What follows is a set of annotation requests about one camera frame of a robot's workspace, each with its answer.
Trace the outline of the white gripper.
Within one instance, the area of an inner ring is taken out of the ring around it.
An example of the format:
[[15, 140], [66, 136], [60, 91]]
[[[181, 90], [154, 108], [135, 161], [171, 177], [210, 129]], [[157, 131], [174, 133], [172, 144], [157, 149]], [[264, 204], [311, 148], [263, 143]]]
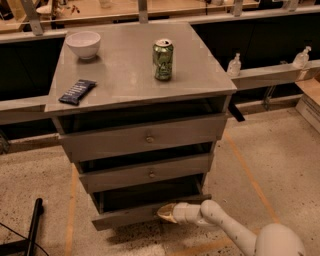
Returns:
[[157, 215], [163, 220], [178, 224], [196, 224], [202, 219], [200, 205], [185, 202], [166, 204], [158, 209]]

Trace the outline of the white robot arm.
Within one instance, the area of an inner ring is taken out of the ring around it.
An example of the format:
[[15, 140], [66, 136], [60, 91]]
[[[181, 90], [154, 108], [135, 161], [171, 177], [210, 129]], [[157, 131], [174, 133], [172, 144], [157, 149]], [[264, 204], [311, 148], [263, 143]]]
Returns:
[[180, 225], [194, 224], [207, 229], [218, 226], [244, 256], [306, 256], [302, 240], [292, 229], [272, 223], [254, 234], [213, 200], [205, 200], [201, 204], [170, 203], [162, 206], [157, 215]]

